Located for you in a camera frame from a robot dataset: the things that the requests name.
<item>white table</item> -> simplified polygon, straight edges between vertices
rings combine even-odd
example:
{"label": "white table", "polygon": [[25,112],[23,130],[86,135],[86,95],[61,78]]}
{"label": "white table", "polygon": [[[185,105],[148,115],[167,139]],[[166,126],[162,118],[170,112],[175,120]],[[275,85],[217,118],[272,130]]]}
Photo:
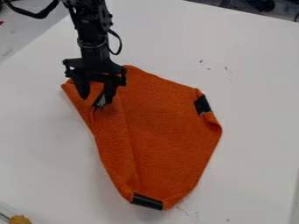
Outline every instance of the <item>white table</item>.
{"label": "white table", "polygon": [[[51,1],[20,0],[14,2],[13,5],[37,12],[41,11]],[[40,20],[24,17],[12,11],[7,5],[4,5],[3,10],[0,12],[0,21],[4,21],[4,24],[0,26],[0,63],[57,24],[67,14],[66,8],[61,4],[47,19]]]}
{"label": "white table", "polygon": [[181,0],[113,0],[112,12],[125,43],[116,61],[200,88],[224,127],[197,188],[166,212],[115,190],[59,86],[61,60],[80,54],[67,18],[0,67],[0,200],[38,224],[288,223],[299,25]]}

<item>orange cloth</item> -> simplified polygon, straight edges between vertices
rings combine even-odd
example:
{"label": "orange cloth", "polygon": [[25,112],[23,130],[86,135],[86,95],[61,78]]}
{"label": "orange cloth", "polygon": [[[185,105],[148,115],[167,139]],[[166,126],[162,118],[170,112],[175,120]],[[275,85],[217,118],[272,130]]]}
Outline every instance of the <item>orange cloth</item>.
{"label": "orange cloth", "polygon": [[83,101],[69,80],[62,88],[94,133],[101,161],[119,193],[161,200],[170,209],[198,183],[219,139],[213,112],[199,115],[195,88],[133,67],[112,104],[92,107],[103,87],[92,83]]}

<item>black cable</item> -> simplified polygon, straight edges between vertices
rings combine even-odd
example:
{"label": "black cable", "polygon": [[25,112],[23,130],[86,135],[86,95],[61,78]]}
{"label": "black cable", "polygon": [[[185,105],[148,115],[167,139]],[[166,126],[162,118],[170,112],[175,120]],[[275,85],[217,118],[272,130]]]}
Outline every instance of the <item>black cable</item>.
{"label": "black cable", "polygon": [[10,218],[8,216],[6,216],[5,214],[3,214],[3,213],[0,213],[0,219],[1,218],[2,218],[2,220],[10,221]]}
{"label": "black cable", "polygon": [[12,3],[10,2],[10,0],[3,0],[8,7],[10,7],[13,11],[25,15],[27,17],[31,17],[31,18],[37,18],[37,19],[43,19],[46,18],[51,11],[53,11],[56,6],[59,4],[59,0],[53,0],[47,7],[45,7],[42,11],[40,11],[39,13],[33,13],[27,10],[23,10],[20,9],[18,7],[15,7],[12,5]]}
{"label": "black cable", "polygon": [[[19,0],[9,0],[10,2],[16,2],[16,1],[19,1]],[[0,4],[4,4],[4,0],[0,0]]]}
{"label": "black cable", "polygon": [[110,47],[109,47],[109,51],[113,54],[113,55],[119,55],[120,53],[121,53],[121,51],[122,51],[122,39],[121,39],[121,37],[116,33],[116,32],[114,32],[114,31],[112,31],[112,30],[108,30],[108,33],[110,33],[111,35],[113,35],[113,36],[115,36],[118,40],[119,40],[119,42],[120,42],[120,46],[118,47],[118,50],[117,50],[117,52],[113,52],[111,49],[110,49]]}
{"label": "black cable", "polygon": [[294,22],[297,22],[297,19],[299,18],[299,12],[297,13],[297,15],[294,18]]}

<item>yellow object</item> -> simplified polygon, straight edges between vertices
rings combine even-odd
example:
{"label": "yellow object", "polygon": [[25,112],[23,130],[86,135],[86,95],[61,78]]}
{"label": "yellow object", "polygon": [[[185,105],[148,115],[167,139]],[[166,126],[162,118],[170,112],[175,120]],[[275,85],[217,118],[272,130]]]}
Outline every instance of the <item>yellow object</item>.
{"label": "yellow object", "polygon": [[16,215],[11,217],[10,224],[32,224],[32,223],[29,219],[27,219],[23,215]]}

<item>black tag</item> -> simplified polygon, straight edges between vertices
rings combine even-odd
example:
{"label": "black tag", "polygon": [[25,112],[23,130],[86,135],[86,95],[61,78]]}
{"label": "black tag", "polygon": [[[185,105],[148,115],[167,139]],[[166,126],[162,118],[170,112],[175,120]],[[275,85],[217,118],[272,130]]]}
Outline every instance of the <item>black tag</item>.
{"label": "black tag", "polygon": [[209,105],[209,102],[206,100],[205,95],[199,97],[195,102],[194,102],[195,108],[198,111],[198,115],[202,116],[206,112],[211,112],[211,108]]}
{"label": "black tag", "polygon": [[153,208],[156,210],[163,210],[163,202],[157,199],[151,199],[147,196],[143,196],[139,193],[134,193],[132,204],[141,207]]}

